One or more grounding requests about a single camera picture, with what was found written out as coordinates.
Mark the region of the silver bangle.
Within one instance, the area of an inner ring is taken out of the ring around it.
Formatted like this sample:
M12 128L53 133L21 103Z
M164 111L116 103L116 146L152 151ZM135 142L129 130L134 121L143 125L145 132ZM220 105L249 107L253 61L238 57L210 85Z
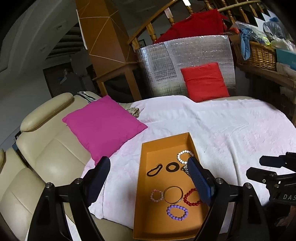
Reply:
M164 190L164 200L168 204L177 204L182 201L184 192L179 186L169 186Z

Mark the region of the red pillow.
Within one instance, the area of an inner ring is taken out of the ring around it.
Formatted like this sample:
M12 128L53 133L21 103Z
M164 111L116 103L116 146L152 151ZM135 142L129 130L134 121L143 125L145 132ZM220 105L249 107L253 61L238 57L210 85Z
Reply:
M217 62L182 68L181 73L189 99L194 102L230 96Z

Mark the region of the orange tray box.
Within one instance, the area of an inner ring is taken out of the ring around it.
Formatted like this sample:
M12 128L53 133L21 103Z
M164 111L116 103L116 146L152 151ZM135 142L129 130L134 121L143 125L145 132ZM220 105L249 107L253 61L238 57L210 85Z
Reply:
M201 202L192 179L181 170L191 156L197 156L189 133L142 144L133 222L137 240L187 240L198 233L208 205ZM168 204L164 190L179 186L181 202Z

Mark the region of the wooden stair railing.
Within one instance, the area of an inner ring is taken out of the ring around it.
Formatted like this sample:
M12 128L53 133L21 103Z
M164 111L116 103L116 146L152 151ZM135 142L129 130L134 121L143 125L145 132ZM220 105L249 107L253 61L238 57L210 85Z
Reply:
M135 11L139 23L128 37L127 44L135 51L153 44L170 26L194 13L216 9L226 17L229 26L237 20L254 23L263 16L262 1L152 1L150 6Z

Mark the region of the silver ornate brooch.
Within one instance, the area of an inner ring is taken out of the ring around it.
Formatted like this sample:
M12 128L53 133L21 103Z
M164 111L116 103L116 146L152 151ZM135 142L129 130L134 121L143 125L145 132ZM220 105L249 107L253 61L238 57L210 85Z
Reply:
M188 165L184 165L182 168L181 168L182 171L184 171L189 177L190 177L190 174L189 174L189 171L188 171Z

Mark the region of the patterned grey cloth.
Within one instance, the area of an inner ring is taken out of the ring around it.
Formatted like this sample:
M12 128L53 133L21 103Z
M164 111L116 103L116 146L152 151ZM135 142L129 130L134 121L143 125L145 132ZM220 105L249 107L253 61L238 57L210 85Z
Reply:
M83 99L85 99L88 103L97 101L100 99L100 97L93 97L86 91L79 91L77 92L78 96L81 96ZM131 103L119 103L119 105L124 108L126 111L128 111L131 115L133 115L135 118L139 118L141 110L137 107L132 107Z

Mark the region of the large red cushion behind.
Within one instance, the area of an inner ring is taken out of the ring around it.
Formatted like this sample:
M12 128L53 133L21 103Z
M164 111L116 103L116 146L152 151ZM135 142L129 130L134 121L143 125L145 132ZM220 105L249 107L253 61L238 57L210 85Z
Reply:
M227 17L217 9L193 13L188 18L172 25L154 43L188 37L222 35L227 29L224 20L227 20Z

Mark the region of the brown wooden cabinet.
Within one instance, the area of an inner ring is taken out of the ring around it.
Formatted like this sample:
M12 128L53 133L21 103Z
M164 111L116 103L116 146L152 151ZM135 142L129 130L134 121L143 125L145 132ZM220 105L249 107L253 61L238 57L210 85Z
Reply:
M107 95L104 83L124 75L133 100L141 100L133 70L137 57L127 43L128 34L118 8L112 1L75 1L84 42L93 64L101 94Z

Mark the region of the cream leather sofa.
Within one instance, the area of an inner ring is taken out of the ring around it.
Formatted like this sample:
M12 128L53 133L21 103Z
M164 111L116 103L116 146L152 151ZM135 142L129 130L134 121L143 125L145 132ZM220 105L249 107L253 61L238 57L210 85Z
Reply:
M71 183L94 168L90 153L63 122L98 96L60 94L28 114L16 148L1 150L1 229L9 240L26 240L47 182Z

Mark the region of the magenta pillow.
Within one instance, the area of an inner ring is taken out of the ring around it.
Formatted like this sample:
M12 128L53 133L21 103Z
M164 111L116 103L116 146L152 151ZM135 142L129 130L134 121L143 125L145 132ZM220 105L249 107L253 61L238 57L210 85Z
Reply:
M62 121L89 151L95 164L103 156L111 157L125 142L147 128L110 96L89 103Z

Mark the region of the wicker basket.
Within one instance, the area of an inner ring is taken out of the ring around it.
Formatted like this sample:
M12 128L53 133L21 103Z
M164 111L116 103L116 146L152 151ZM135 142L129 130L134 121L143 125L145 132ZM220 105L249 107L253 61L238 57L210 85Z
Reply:
M250 65L252 67L276 71L276 51L263 44L250 42L250 57L244 60L241 55L240 41L231 43L236 54L237 65Z

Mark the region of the silver foil insulation panel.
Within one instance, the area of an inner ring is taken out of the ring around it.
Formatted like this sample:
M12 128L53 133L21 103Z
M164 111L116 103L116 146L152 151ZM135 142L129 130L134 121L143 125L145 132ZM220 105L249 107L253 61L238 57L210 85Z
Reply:
M227 35L174 39L137 50L152 97L188 96L182 68L217 62L230 95L236 92L235 68Z

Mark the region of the pink white blanket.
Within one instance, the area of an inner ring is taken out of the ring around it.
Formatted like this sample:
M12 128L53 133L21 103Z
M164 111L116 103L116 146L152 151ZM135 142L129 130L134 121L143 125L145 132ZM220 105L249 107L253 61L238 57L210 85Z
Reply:
M134 105L147 128L111 156L106 183L89 208L98 219L133 226L140 151L145 142L190 133L202 166L233 185L247 182L246 170L259 167L260 157L295 151L295 127L281 111L263 101L196 103L177 95Z

